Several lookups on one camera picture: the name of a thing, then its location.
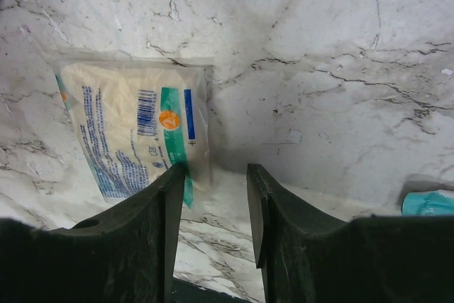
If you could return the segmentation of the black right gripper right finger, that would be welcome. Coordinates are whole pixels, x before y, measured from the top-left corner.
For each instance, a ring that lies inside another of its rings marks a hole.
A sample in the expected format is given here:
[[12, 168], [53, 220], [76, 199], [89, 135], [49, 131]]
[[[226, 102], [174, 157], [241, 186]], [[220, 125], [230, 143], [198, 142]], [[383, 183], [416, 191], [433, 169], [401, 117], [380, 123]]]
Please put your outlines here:
[[453, 218], [342, 221], [247, 169], [255, 263], [267, 302], [452, 302]]

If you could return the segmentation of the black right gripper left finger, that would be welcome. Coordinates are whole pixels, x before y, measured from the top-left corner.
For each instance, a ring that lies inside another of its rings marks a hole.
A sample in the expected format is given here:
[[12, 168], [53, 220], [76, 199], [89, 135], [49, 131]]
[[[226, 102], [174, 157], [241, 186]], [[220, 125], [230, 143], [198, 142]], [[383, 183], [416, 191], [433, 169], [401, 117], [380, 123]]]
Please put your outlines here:
[[169, 302], [185, 168], [72, 228], [1, 220], [2, 302]]

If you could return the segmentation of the cream gloves green stripe packet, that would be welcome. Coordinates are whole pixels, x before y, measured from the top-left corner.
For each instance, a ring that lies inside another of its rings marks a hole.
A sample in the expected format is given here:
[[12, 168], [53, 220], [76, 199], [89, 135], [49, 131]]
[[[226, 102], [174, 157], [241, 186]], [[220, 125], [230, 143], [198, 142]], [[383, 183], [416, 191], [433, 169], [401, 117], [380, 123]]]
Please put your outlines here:
[[187, 206], [209, 191], [212, 66], [83, 49], [63, 50], [49, 63], [105, 201], [131, 197], [177, 163], [187, 169]]

